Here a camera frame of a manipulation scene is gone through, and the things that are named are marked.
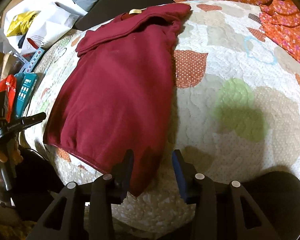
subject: pink flower pattern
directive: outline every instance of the pink flower pattern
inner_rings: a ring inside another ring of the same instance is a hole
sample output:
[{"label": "pink flower pattern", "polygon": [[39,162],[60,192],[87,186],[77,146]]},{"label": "pink flower pattern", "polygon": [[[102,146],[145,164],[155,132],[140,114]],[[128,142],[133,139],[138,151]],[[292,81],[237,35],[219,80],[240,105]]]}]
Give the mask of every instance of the pink flower pattern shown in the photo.
[{"label": "pink flower pattern", "polygon": [[300,12],[291,0],[273,0],[260,5],[260,21],[265,35],[300,63]]}]

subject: quilted bedspread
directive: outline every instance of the quilted bedspread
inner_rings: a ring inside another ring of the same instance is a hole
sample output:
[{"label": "quilted bedspread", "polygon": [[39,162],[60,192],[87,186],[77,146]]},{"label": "quilted bedspread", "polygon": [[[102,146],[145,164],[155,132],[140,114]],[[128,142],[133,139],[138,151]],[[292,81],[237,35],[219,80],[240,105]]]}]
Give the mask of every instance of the quilted bedspread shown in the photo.
[{"label": "quilted bedspread", "polygon": [[[116,219],[158,234],[194,215],[195,207],[178,194],[171,163],[175,148],[214,181],[245,181],[273,170],[300,179],[300,63],[259,31],[259,7],[215,0],[187,3],[192,12],[174,51],[176,86],[161,166],[138,198],[128,194],[122,205],[112,206]],[[42,81],[28,115],[43,111],[49,116],[76,67],[75,48],[84,35],[71,31],[46,53],[36,69]],[[45,125],[29,128],[25,138],[50,159],[64,183],[87,183],[101,175],[71,154],[45,146]]]}]

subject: teal box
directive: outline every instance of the teal box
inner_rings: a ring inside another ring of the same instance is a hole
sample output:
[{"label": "teal box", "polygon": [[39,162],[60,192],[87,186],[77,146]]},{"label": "teal box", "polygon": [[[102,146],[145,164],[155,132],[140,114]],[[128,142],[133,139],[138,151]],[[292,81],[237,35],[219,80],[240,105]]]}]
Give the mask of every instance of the teal box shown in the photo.
[{"label": "teal box", "polygon": [[37,74],[35,73],[25,74],[20,91],[17,91],[18,93],[17,101],[14,104],[13,113],[16,118],[22,117],[23,112],[30,101],[37,79],[38,77]]}]

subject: white plastic bag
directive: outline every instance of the white plastic bag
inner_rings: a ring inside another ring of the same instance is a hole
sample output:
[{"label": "white plastic bag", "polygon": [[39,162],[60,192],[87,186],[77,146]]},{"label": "white plastic bag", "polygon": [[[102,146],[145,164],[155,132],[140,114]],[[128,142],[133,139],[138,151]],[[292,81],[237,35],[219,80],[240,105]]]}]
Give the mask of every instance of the white plastic bag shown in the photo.
[{"label": "white plastic bag", "polygon": [[53,2],[49,3],[29,27],[22,45],[21,55],[36,51],[27,38],[31,38],[38,47],[47,50],[72,28],[78,17]]}]

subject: green patch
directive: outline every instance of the green patch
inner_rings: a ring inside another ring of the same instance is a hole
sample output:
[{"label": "green patch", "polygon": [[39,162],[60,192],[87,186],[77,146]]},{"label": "green patch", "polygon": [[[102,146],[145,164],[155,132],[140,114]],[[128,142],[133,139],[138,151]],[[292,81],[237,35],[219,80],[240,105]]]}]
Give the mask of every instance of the green patch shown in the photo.
[{"label": "green patch", "polygon": [[249,141],[263,140],[268,130],[263,113],[254,107],[252,89],[241,79],[224,82],[217,94],[213,116]]},{"label": "green patch", "polygon": [[48,109],[48,106],[49,106],[49,103],[47,101],[45,101],[41,107],[40,107],[40,110],[39,110],[39,113],[41,112],[46,112],[46,110]]}]

